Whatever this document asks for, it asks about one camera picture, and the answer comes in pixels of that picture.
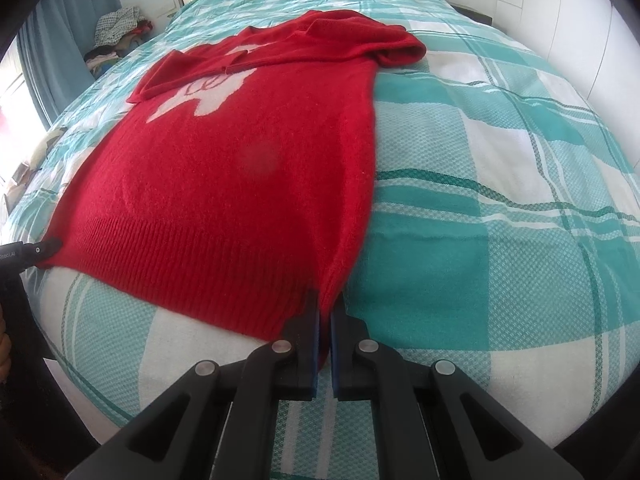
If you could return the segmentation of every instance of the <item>ribbed hem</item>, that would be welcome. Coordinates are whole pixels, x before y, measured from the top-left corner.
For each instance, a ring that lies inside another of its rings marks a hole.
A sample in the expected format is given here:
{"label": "ribbed hem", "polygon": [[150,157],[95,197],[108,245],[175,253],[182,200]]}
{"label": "ribbed hem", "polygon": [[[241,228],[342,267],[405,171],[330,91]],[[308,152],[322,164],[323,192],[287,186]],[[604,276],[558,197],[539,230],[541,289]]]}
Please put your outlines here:
{"label": "ribbed hem", "polygon": [[303,308],[299,266],[193,228],[127,218],[75,229],[47,266],[72,267],[169,310],[261,339]]}

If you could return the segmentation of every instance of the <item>triangular cutout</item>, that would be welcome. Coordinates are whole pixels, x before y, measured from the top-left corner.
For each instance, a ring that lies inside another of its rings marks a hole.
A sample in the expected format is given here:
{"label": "triangular cutout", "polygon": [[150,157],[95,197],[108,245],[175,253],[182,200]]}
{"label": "triangular cutout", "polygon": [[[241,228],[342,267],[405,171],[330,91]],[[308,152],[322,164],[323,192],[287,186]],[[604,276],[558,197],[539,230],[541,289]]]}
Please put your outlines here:
{"label": "triangular cutout", "polygon": [[522,442],[495,420],[471,395],[462,394],[460,401],[487,460],[498,460],[522,447]]}
{"label": "triangular cutout", "polygon": [[191,397],[181,394],[130,441],[129,449],[154,462],[162,462]]}

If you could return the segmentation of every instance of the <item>pile of clothes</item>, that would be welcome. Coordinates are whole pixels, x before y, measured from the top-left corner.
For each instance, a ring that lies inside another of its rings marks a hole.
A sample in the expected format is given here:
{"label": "pile of clothes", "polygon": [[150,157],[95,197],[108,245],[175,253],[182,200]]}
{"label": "pile of clothes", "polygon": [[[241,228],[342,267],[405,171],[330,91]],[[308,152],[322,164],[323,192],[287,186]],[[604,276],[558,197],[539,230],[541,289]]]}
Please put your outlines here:
{"label": "pile of clothes", "polygon": [[101,16],[95,26],[95,46],[84,62],[98,79],[119,60],[145,43],[153,24],[137,7],[124,7]]}

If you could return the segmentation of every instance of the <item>teal and white checkered bedding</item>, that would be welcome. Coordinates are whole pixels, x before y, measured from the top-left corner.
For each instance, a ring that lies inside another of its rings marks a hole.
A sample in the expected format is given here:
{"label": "teal and white checkered bedding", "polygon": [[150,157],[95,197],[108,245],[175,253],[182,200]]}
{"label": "teal and white checkered bedding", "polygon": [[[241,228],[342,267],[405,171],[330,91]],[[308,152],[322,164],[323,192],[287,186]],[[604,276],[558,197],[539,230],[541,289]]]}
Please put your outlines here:
{"label": "teal and white checkered bedding", "polygon": [[[556,70],[443,0],[191,2],[59,118],[69,130],[2,241],[40,239],[74,171],[171,49],[340,8],[404,25],[428,48],[376,79],[374,205],[348,310],[411,360],[456,362],[555,445],[640,360],[640,182]],[[260,344],[73,270],[24,281],[65,371],[119,426],[197,360],[232,362]],[[333,400],[325,369],[314,402],[281,405],[273,477],[377,478],[369,417],[366,402]]]}

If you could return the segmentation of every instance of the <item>silver bolt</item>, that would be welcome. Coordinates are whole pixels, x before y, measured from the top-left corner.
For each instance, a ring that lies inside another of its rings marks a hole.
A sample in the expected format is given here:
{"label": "silver bolt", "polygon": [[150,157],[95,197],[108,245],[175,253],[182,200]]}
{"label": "silver bolt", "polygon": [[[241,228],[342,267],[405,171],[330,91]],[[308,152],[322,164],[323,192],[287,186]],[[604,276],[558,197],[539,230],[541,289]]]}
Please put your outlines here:
{"label": "silver bolt", "polygon": [[436,371],[440,375],[452,375],[456,371],[456,365],[451,361],[441,360],[436,363]]}
{"label": "silver bolt", "polygon": [[373,341],[373,339],[363,339],[358,343],[358,348],[361,351],[370,354],[372,352],[377,352],[378,348],[380,348],[380,345],[377,341]]}
{"label": "silver bolt", "polygon": [[196,373],[198,375],[211,375],[216,371],[216,364],[213,361],[200,361],[196,364]]}
{"label": "silver bolt", "polygon": [[276,354],[286,354],[291,348],[291,343],[286,339],[278,339],[271,345],[271,349],[276,352]]}

